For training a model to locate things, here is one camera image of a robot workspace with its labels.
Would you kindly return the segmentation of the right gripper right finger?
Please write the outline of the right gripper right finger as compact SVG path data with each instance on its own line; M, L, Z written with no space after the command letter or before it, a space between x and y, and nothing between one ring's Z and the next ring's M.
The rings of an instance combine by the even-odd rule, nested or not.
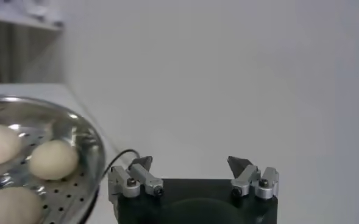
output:
M262 200L278 197L279 173L276 168L267 167L261 173L248 159L234 156L229 156L227 162L234 176L230 181L234 197L245 197L251 192Z

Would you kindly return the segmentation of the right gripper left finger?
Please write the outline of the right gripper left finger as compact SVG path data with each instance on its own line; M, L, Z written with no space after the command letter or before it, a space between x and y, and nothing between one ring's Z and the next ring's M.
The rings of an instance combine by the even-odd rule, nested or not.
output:
M152 156L135 158L128 168L113 166L108 171L108 199L115 204L119 196L136 198L143 192L155 198L164 194L164 182L149 172Z

